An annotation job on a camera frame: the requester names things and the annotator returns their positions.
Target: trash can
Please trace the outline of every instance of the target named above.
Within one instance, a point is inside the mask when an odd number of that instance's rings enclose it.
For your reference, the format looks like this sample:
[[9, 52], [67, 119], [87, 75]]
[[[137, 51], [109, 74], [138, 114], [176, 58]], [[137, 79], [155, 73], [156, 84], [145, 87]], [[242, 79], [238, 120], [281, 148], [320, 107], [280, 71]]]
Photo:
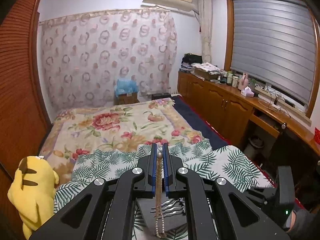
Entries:
[[261, 152], [264, 147], [264, 142], [258, 136], [252, 135], [249, 138], [249, 143], [244, 150], [244, 154], [251, 160], [253, 160], [256, 155]]

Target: red trim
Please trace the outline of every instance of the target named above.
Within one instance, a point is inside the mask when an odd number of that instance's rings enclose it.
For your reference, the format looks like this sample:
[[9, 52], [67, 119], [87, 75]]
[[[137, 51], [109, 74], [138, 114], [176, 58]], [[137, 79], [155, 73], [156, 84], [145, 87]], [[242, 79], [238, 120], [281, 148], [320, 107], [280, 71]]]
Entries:
[[[182, 100], [185, 104], [187, 104], [186, 101], [183, 100], [183, 97], [182, 97], [181, 95], [178, 95], [178, 96], [181, 98], [181, 100]], [[202, 121], [204, 121], [204, 122], [207, 124], [207, 126], [210, 127], [210, 129], [211, 129], [213, 132], [215, 132], [215, 133], [216, 133], [222, 140], [224, 140], [226, 143], [228, 143], [229, 145], [232, 145], [231, 142], [230, 142], [228, 139], [225, 139], [221, 134], [219, 134], [215, 129], [213, 129], [212, 126], [211, 126], [206, 120], [204, 120], [199, 114], [197, 114], [197, 112], [195, 111], [195, 109], [194, 109], [193, 107], [191, 107], [189, 104], [187, 104], [187, 105], [190, 107], [190, 109], [191, 109], [197, 116], [199, 116], [199, 118], [200, 118]], [[266, 179], [270, 181], [270, 183], [271, 183], [271, 185], [272, 185], [273, 187], [277, 187], [277, 184], [269, 177], [269, 175], [268, 175], [265, 171], [263, 171], [263, 170], [262, 170], [257, 164], [255, 164], [252, 160], [250, 160], [250, 161], [259, 169], [259, 171], [261, 171], [261, 173], [266, 177]], [[297, 198], [296, 198], [296, 200], [295, 200], [295, 203], [296, 203], [300, 208], [305, 209], [305, 207], [300, 203], [300, 201], [299, 201]]]

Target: bed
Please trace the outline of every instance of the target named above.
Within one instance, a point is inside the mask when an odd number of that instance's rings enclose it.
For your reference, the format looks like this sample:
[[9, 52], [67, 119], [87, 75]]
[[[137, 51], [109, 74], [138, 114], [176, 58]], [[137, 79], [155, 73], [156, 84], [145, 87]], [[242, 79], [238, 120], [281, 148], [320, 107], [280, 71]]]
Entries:
[[[57, 116], [41, 155], [60, 177], [55, 212], [99, 176], [119, 177], [149, 154], [152, 142], [167, 142], [170, 154], [202, 177], [224, 176], [240, 191], [272, 182], [236, 147], [228, 145], [181, 97], [111, 108], [71, 109]], [[102, 163], [109, 163], [107, 168]], [[156, 239], [135, 211], [133, 239]], [[168, 239], [188, 239], [183, 225]]]

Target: large pearl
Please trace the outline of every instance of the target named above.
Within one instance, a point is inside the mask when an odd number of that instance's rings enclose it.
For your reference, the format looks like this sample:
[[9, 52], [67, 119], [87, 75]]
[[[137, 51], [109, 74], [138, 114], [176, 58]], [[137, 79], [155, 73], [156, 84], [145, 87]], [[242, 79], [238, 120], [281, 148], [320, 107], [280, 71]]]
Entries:
[[159, 160], [162, 159], [162, 152], [158, 152], [158, 153], [157, 153], [157, 158], [158, 158]]

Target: pink bottle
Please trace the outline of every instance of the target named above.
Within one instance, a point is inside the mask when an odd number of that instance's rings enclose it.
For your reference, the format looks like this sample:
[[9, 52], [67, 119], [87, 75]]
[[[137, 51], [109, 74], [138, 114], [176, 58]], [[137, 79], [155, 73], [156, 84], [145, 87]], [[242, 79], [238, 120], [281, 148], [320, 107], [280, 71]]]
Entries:
[[245, 89], [249, 85], [248, 74], [243, 73], [242, 79], [239, 81], [239, 90]]

